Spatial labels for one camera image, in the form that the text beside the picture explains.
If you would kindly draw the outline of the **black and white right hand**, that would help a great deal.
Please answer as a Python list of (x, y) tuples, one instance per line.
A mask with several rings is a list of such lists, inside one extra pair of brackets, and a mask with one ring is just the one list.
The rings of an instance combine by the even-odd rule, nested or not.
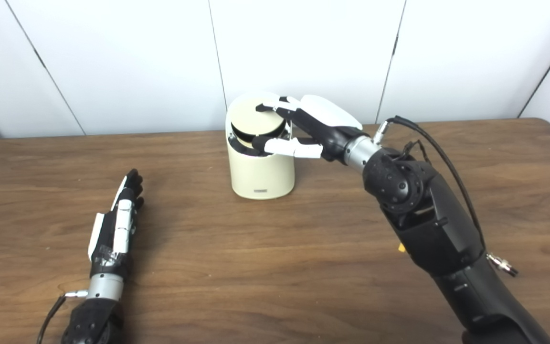
[(288, 140), (259, 135), (251, 144), (261, 153), (306, 159), (323, 158), (346, 165), (349, 144), (366, 135), (356, 118), (320, 96), (305, 95), (301, 100), (280, 97), (278, 100), (263, 102), (255, 109), (258, 112), (275, 112), (308, 135), (308, 138)]

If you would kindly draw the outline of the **black and white left hand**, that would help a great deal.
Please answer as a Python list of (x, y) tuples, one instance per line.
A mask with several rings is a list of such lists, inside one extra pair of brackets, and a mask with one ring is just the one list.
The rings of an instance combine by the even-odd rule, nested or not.
[(107, 213), (97, 213), (87, 254), (90, 277), (113, 274), (126, 281), (133, 269), (130, 253), (138, 226), (138, 212), (144, 205), (143, 177), (131, 169), (123, 178), (113, 205)]

